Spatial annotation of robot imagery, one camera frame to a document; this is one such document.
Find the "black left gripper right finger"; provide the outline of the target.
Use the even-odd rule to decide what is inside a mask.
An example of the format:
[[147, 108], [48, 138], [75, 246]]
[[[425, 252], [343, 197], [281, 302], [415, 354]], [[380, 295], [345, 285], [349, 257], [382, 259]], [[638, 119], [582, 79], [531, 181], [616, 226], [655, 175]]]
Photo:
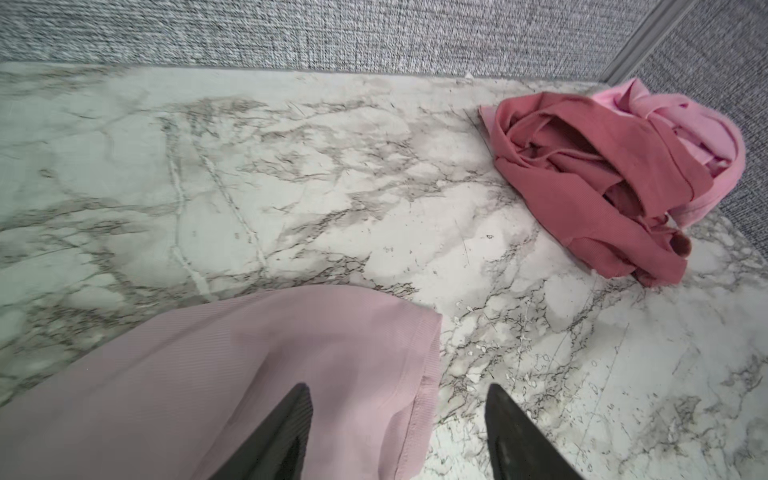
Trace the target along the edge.
[[495, 480], [583, 479], [499, 384], [489, 386], [484, 418]]

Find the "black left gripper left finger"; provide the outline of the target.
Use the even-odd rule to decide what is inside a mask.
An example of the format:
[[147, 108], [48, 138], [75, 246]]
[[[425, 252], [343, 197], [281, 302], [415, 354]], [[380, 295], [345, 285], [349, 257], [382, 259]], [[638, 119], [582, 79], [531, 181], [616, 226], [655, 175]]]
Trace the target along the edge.
[[313, 405], [295, 385], [210, 480], [297, 480], [304, 465]]

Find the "light pink cloth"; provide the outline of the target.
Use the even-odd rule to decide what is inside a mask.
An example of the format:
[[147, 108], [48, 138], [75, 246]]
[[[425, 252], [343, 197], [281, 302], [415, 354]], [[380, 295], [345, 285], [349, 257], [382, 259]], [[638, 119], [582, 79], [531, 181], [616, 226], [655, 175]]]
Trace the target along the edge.
[[207, 479], [297, 385], [303, 479], [409, 479], [428, 450], [441, 316], [354, 286], [163, 313], [1, 411], [5, 479]]

